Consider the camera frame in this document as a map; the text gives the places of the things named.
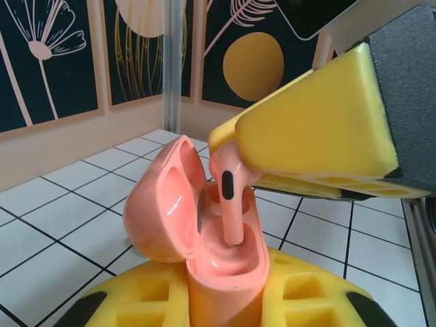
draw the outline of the yellow foam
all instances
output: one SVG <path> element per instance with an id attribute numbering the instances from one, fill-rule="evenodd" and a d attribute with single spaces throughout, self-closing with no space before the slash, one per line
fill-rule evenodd
<path id="1" fill-rule="evenodd" d="M 107 297 L 86 327 L 189 327 L 186 264 L 149 261 L 90 289 Z"/>
<path id="2" fill-rule="evenodd" d="M 254 186 L 316 196 L 329 187 L 331 198 L 340 198 L 341 189 L 392 198 L 430 194 L 381 181 L 399 163 L 368 44 L 307 72 L 212 131 L 210 152 L 234 138 L 245 164 L 265 173 Z M 266 174 L 280 179 L 272 183 Z"/>
<path id="3" fill-rule="evenodd" d="M 269 249 L 262 326 L 365 327 L 346 293 L 371 296 L 348 281 L 284 252 Z"/>
<path id="4" fill-rule="evenodd" d="M 241 118 L 244 114 L 249 112 L 251 109 L 255 108 L 259 104 L 262 104 L 266 102 L 270 97 L 274 96 L 275 94 L 278 94 L 281 92 L 281 90 L 285 89 L 286 87 L 289 87 L 290 85 L 297 83 L 299 80 L 303 79 L 304 77 L 308 76 L 313 70 L 309 70 L 308 72 L 304 73 L 303 75 L 297 77 L 295 80 L 291 81 L 291 83 L 285 85 L 284 87 L 281 87 L 268 97 L 265 97 L 264 99 L 260 100 L 256 104 L 254 104 L 252 107 L 242 111 L 240 114 L 237 114 L 235 117 L 230 119 L 229 121 L 226 121 L 223 125 L 217 127 L 216 129 L 212 130 L 212 132 L 209 134 L 208 137 L 208 143 L 209 143 L 209 153 L 214 153 L 221 145 L 224 143 L 235 139 L 235 125 L 236 122 Z"/>
<path id="5" fill-rule="evenodd" d="M 262 327 L 365 326 L 346 296 L 357 292 L 371 298 L 364 290 L 284 252 L 269 248 L 268 253 Z M 107 297 L 85 327 L 189 327 L 184 263 L 149 261 L 95 286 L 84 296 L 96 292 L 105 292 Z"/>
<path id="6" fill-rule="evenodd" d="M 383 178 L 399 166 L 367 44 L 258 104 L 235 130 L 260 170 Z"/>

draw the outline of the yellow foam base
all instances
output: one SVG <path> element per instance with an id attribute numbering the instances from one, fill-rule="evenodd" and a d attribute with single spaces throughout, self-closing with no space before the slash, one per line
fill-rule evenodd
<path id="1" fill-rule="evenodd" d="M 346 280 L 268 249 L 263 327 L 365 327 L 347 292 L 370 297 Z M 186 265 L 146 262 L 89 290 L 107 293 L 86 327 L 188 327 Z M 209 326 L 204 317 L 204 326 Z"/>

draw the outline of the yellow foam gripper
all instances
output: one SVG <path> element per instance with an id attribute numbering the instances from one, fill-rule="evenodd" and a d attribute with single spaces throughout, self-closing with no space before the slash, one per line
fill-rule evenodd
<path id="1" fill-rule="evenodd" d="M 244 163 L 264 172 L 255 186 L 329 198 L 340 198 L 341 189 L 393 198 L 429 194 L 382 181 L 399 162 L 365 43 L 213 130 L 210 152 L 232 139 Z"/>

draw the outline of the floor tile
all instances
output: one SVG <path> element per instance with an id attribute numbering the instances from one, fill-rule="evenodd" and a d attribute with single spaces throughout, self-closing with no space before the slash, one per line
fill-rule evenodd
<path id="1" fill-rule="evenodd" d="M 42 178 L 37 178 L 1 192 L 0 206 L 15 215 L 21 216 L 67 192 L 62 187 Z"/>
<path id="2" fill-rule="evenodd" d="M 265 240 L 267 247 L 272 247 L 274 249 L 278 249 L 280 247 L 280 243 L 281 243 L 280 238 L 277 238 L 277 237 L 274 237 L 274 236 L 271 236 L 271 235 L 264 233 L 264 240 Z"/>
<path id="3" fill-rule="evenodd" d="M 14 219 L 14 216 L 11 216 L 9 213 L 0 209 L 0 226 Z"/>
<path id="4" fill-rule="evenodd" d="M 344 262 L 348 228 L 297 213 L 286 240 Z"/>
<path id="5" fill-rule="evenodd" d="M 108 269 L 119 275 L 130 268 L 136 267 L 139 264 L 149 261 L 147 257 L 142 255 L 135 247 L 132 247 L 124 253 L 119 259 L 111 264 Z"/>
<path id="6" fill-rule="evenodd" d="M 410 247 L 406 221 L 392 215 L 364 206 L 354 206 L 352 228 L 404 247 Z"/>
<path id="7" fill-rule="evenodd" d="M 343 201 L 304 199 L 299 211 L 329 220 L 333 223 L 338 223 L 348 228 L 349 218 L 352 213 L 352 204 L 351 202 Z"/>
<path id="8" fill-rule="evenodd" d="M 425 327 L 419 293 L 349 267 L 347 280 L 366 290 L 398 327 Z"/>
<path id="9" fill-rule="evenodd" d="M 135 183 L 115 174 L 107 174 L 76 192 L 106 208 L 109 208 L 129 195 Z"/>
<path id="10" fill-rule="evenodd" d="M 157 155 L 162 151 L 162 148 L 163 147 L 160 147 L 154 150 L 153 152 L 150 152 L 148 155 L 145 155 L 144 158 L 153 161 L 157 157 Z"/>
<path id="11" fill-rule="evenodd" d="M 99 269 L 54 244 L 0 279 L 0 303 L 34 326 Z"/>
<path id="12" fill-rule="evenodd" d="M 128 179 L 137 182 L 139 181 L 141 176 L 145 173 L 145 171 L 147 170 L 150 164 L 151 164 L 150 160 L 139 158 L 115 170 L 114 172 L 118 175 L 124 176 Z"/>
<path id="13" fill-rule="evenodd" d="M 191 139 L 191 142 L 192 142 L 192 144 L 195 146 L 195 148 L 197 149 L 197 151 L 201 151 L 201 150 L 203 150 L 204 148 L 206 148 L 207 147 L 207 142 L 203 142 L 203 141 L 200 141 L 200 140 L 196 140 L 195 138 L 190 138 Z"/>
<path id="14" fill-rule="evenodd" d="M 74 231 L 62 243 L 102 266 L 108 265 L 130 246 L 123 219 L 110 211 Z"/>
<path id="15" fill-rule="evenodd" d="M 208 158 L 208 159 L 211 157 L 209 155 L 209 147 L 204 148 L 198 154 L 201 155 L 202 157 L 205 157 L 205 158 Z"/>
<path id="16" fill-rule="evenodd" d="M 5 313 L 0 311 L 0 326 L 1 327 L 20 327 L 14 320 L 9 318 Z"/>
<path id="17" fill-rule="evenodd" d="M 59 239 L 103 211 L 101 206 L 70 193 L 22 218 Z"/>
<path id="18" fill-rule="evenodd" d="M 73 190 L 105 174 L 107 174 L 107 172 L 101 168 L 90 165 L 84 161 L 78 161 L 51 172 L 44 177 L 67 189 Z"/>
<path id="19" fill-rule="evenodd" d="M 160 147 L 161 145 L 156 142 L 145 140 L 144 138 L 135 138 L 129 142 L 117 145 L 115 148 L 133 153 L 134 155 L 143 156 Z"/>
<path id="20" fill-rule="evenodd" d="M 53 313 L 44 323 L 41 324 L 41 327 L 53 327 L 54 324 L 68 311 L 69 308 L 73 306 L 73 304 L 89 289 L 94 286 L 99 285 L 110 279 L 112 276 L 106 272 L 100 273 L 96 278 L 92 280 L 88 285 L 86 285 L 83 290 L 78 292 L 74 297 L 71 298 L 67 303 L 65 303 L 61 308 L 59 308 L 55 313 Z"/>
<path id="21" fill-rule="evenodd" d="M 295 211 L 262 199 L 257 199 L 262 230 L 271 235 L 283 238 Z"/>
<path id="22" fill-rule="evenodd" d="M 368 208 L 374 208 L 383 211 L 384 213 L 404 218 L 403 207 L 401 206 L 400 199 L 371 198 L 365 201 L 355 202 L 355 204 L 367 206 Z"/>
<path id="23" fill-rule="evenodd" d="M 53 240 L 19 220 L 4 225 L 0 228 L 0 275 L 51 243 Z"/>
<path id="24" fill-rule="evenodd" d="M 125 201 L 126 201 L 126 199 L 127 199 L 127 198 L 125 198 L 123 201 L 121 201 L 121 202 L 115 204 L 113 207 L 111 207 L 111 209 L 112 209 L 113 211 L 115 211 L 116 213 L 119 213 L 120 215 L 122 215 L 123 212 L 124 212 L 124 205 L 125 205 Z"/>
<path id="25" fill-rule="evenodd" d="M 345 265 L 340 262 L 324 257 L 312 251 L 303 249 L 302 247 L 297 247 L 296 245 L 290 244 L 288 242 L 285 242 L 283 244 L 281 250 L 304 261 L 310 262 L 311 264 L 320 266 L 340 277 L 343 276 L 343 269 Z"/>
<path id="26" fill-rule="evenodd" d="M 146 138 L 147 140 L 151 140 L 154 142 L 158 142 L 161 144 L 167 144 L 173 139 L 178 138 L 180 135 L 172 133 L 171 131 L 164 131 L 162 129 L 156 129 L 148 134 L 144 134 L 141 138 Z"/>
<path id="27" fill-rule="evenodd" d="M 138 157 L 135 155 L 111 148 L 83 160 L 103 169 L 112 171 L 135 160 L 136 158 Z"/>
<path id="28" fill-rule="evenodd" d="M 352 231 L 348 264 L 418 290 L 411 251 Z"/>
<path id="29" fill-rule="evenodd" d="M 287 206 L 292 209 L 297 209 L 298 204 L 301 200 L 301 198 L 297 196 L 291 196 L 289 194 L 283 194 L 273 191 L 264 191 L 262 189 L 256 189 L 254 193 L 258 198 L 278 203 L 282 206 Z"/>
<path id="30" fill-rule="evenodd" d="M 210 179 L 212 178 L 212 174 L 211 171 L 209 170 L 209 159 L 200 157 L 202 164 L 203 164 L 203 169 L 204 169 L 204 173 L 206 174 L 206 179 Z"/>

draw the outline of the white tile floor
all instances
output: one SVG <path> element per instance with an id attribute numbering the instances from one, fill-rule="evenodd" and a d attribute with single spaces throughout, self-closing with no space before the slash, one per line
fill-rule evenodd
<path id="1" fill-rule="evenodd" d="M 162 130 L 0 193 L 0 327 L 51 327 L 88 288 L 146 261 L 121 215 Z M 208 172 L 207 143 L 194 140 Z M 309 200 L 255 191 L 269 246 L 368 290 L 398 327 L 425 327 L 400 200 Z"/>

